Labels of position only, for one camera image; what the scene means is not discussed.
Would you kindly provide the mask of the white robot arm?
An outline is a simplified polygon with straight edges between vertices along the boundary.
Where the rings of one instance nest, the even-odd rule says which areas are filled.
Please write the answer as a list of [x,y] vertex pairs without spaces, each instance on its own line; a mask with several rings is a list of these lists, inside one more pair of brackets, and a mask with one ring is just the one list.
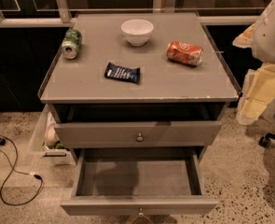
[[261,116],[267,119],[275,114],[275,0],[233,45],[250,48],[253,57],[262,62],[260,68],[246,74],[237,107],[238,123],[251,125]]

